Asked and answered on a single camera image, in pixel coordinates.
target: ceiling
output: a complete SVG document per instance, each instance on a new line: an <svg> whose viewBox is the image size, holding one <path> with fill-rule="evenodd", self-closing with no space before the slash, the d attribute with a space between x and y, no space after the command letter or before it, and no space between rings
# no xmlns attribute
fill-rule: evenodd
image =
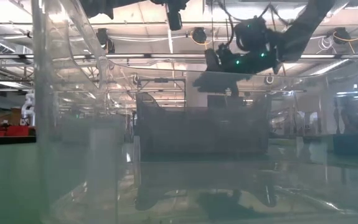
<svg viewBox="0 0 358 224"><path fill-rule="evenodd" d="M259 14L262 6L268 2L258 2L250 4L249 1L238 2L227 0L228 10L241 19L252 17ZM281 17L285 19L294 19L302 10L305 1L281 1L273 3ZM335 27L345 27L352 38L358 37L358 1L351 1L348 8L339 8L336 12L327 17L313 34L313 39L309 41L304 54L333 54L334 50L338 54L352 54L349 45L333 44L328 50L321 50L320 36L326 35ZM30 0L0 0L0 40L6 44L17 46L24 45L26 49L32 48L32 39L28 38L32 32ZM99 14L89 19L95 31L98 28L107 28L108 35L113 40L116 47L116 54L202 54L206 47L216 49L220 43L227 41L230 35L230 29L226 27L227 16L217 8L210 6L204 7L203 0L190 0L187 3L186 10L181 11L183 28L179 31L170 31L166 24L166 13L164 7L155 5L150 1L140 2L129 6L114 9L114 19ZM268 27L271 29L283 30L284 25L276 19L276 26L273 26L271 15L266 13L265 17ZM204 27L209 41L207 46L197 45L188 35L195 27ZM358 53L358 40L352 42L352 47ZM230 46L233 52L241 52L235 44ZM116 83L111 83L108 89L111 90L111 97L115 100L127 104L133 104L133 99L125 93L126 90L136 90L132 78L135 75L144 78L167 77L185 78L189 72L186 70L203 71L206 68L203 60L182 59L182 60L151 60L151 59L112 59L116 64L128 65L137 68L152 68L154 70L138 70L135 68L115 66L113 76ZM15 61L0 60L0 68L7 70L10 75L3 75L2 78L33 78L33 69L31 66L14 65ZM300 60L296 63L285 64L286 76L297 76L300 74L311 74L318 72L324 67L334 63L332 60ZM92 71L96 68L93 65L83 67L82 70L92 77ZM176 72L160 69L175 69ZM250 81L241 81L238 83L239 89L263 89L266 88L262 78L252 78ZM178 101L184 99L181 92L180 83L153 83L150 82L144 90L170 90L171 92L153 93L159 100L171 100L167 105L176 105Z"/></svg>

